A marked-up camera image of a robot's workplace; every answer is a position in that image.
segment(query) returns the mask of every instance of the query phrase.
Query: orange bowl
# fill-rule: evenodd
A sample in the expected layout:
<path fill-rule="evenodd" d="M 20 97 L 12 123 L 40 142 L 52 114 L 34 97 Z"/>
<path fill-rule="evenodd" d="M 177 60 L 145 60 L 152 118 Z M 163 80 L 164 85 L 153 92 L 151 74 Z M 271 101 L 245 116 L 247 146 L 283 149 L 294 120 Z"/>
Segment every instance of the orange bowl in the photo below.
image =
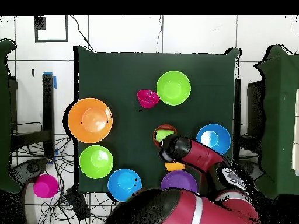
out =
<path fill-rule="evenodd" d="M 79 100 L 68 114 L 68 126 L 72 135 L 86 144 L 103 140 L 110 132 L 112 122 L 108 106 L 94 98 Z"/>
<path fill-rule="evenodd" d="M 171 126 L 170 124 L 162 124 L 160 125 L 157 129 L 155 129 L 155 131 L 152 133 L 152 140 L 154 142 L 154 144 L 159 147 L 159 142 L 156 140 L 156 131 L 157 130 L 170 130 L 170 131 L 174 131 L 176 134 L 176 129 L 175 127 Z"/>

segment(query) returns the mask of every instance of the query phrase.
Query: pink cup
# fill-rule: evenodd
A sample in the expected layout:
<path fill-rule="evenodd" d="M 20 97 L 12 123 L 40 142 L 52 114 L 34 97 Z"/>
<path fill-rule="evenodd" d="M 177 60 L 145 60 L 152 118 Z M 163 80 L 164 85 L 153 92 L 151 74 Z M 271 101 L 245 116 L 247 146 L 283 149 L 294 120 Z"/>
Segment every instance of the pink cup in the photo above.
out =
<path fill-rule="evenodd" d="M 56 178 L 51 175 L 41 175 L 34 183 L 33 191 L 35 195 L 40 198 L 51 198 L 55 196 L 58 191 L 58 182 Z"/>
<path fill-rule="evenodd" d="M 137 92 L 137 98 L 139 100 L 140 105 L 145 109 L 150 109 L 154 105 L 156 105 L 160 98 L 154 91 L 143 89 Z"/>

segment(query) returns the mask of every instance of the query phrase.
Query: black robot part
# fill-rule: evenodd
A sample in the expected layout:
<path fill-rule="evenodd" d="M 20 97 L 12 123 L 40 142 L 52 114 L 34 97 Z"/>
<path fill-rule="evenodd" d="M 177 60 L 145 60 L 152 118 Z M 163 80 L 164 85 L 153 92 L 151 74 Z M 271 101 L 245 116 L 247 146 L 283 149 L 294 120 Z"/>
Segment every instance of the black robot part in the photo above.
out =
<path fill-rule="evenodd" d="M 160 142 L 160 147 L 162 150 L 159 155 L 165 162 L 181 160 L 190 152 L 191 140 L 177 134 L 171 134 Z"/>
<path fill-rule="evenodd" d="M 179 189 L 150 189 L 118 204 L 105 224 L 161 224 L 179 200 Z"/>

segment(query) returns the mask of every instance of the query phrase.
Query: floor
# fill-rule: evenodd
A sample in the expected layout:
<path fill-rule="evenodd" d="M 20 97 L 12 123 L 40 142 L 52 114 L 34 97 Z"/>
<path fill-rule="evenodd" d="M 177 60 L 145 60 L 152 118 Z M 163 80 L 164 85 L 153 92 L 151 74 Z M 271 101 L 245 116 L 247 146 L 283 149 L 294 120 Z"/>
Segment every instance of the floor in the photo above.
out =
<path fill-rule="evenodd" d="M 81 33 L 88 39 L 95 51 L 129 51 L 144 53 L 212 53 L 222 54 L 231 47 L 242 50 L 239 64 L 241 79 L 241 131 L 246 133 L 247 99 L 246 88 L 250 82 L 262 77 L 253 67 L 261 61 L 266 49 L 272 44 L 284 44 L 290 51 L 299 50 L 298 15 L 123 15 L 123 16 L 74 16 Z M 65 16 L 46 16 L 46 29 L 38 31 L 39 40 L 63 40 Z M 41 75 L 52 72 L 57 77 L 54 89 L 54 118 L 56 148 L 67 141 L 62 117 L 66 107 L 74 99 L 73 73 L 74 55 L 72 46 L 88 44 L 83 40 L 74 19 L 68 16 L 68 42 L 35 42 L 33 16 L 0 16 L 0 39 L 16 41 L 17 49 L 8 56 L 11 75 L 16 76 L 18 88 L 18 123 L 42 122 Z M 38 124 L 19 125 L 18 132 L 39 130 Z M 13 158 L 12 166 L 28 159 L 22 151 Z M 242 155 L 250 152 L 241 151 Z M 73 154 L 72 143 L 64 153 Z M 53 164 L 47 172 L 57 177 Z M 73 185 L 72 173 L 62 171 L 65 187 Z M 32 184 L 26 193 L 26 214 L 28 224 L 50 224 L 43 218 L 45 204 L 53 204 L 55 198 L 42 199 L 33 193 Z M 108 215 L 112 202 L 106 194 L 88 194 L 86 201 L 96 216 Z M 69 210 L 69 217 L 74 212 Z M 102 224 L 94 216 L 81 224 Z M 52 220 L 51 224 L 79 224 L 77 219 Z"/>

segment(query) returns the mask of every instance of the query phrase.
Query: green cloth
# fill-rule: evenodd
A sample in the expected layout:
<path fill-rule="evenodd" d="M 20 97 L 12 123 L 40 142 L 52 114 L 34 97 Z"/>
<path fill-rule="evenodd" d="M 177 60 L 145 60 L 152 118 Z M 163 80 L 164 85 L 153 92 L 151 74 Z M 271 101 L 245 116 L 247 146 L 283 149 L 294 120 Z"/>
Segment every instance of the green cloth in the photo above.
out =
<path fill-rule="evenodd" d="M 269 198 L 279 194 L 299 194 L 299 178 L 292 167 L 296 90 L 299 89 L 299 55 L 287 54 L 279 45 L 269 49 L 257 67 L 265 76 L 266 114 L 262 137 L 261 167 L 265 175 L 257 188 Z"/>
<path fill-rule="evenodd" d="M 20 185 L 9 175 L 11 164 L 11 97 L 9 93 L 9 71 L 6 64 L 8 54 L 16 48 L 11 40 L 0 40 L 0 190 L 19 193 Z"/>
<path fill-rule="evenodd" d="M 94 97 L 112 112 L 108 136 L 97 143 L 111 151 L 112 172 L 93 180 L 79 170 L 79 191 L 108 192 L 109 176 L 128 168 L 139 174 L 145 188 L 159 187 L 167 174 L 152 133 L 161 124 L 170 124 L 178 134 L 196 137 L 206 124 L 223 125 L 232 134 L 234 68 L 239 49 L 224 54 L 143 54 L 90 52 L 78 46 L 79 98 Z M 159 77 L 167 71 L 181 71 L 190 80 L 191 94 L 178 106 L 159 102 L 144 109 L 137 99 L 140 89 L 156 91 Z M 79 155 L 89 144 L 79 142 Z M 199 173 L 192 168 L 199 185 Z"/>

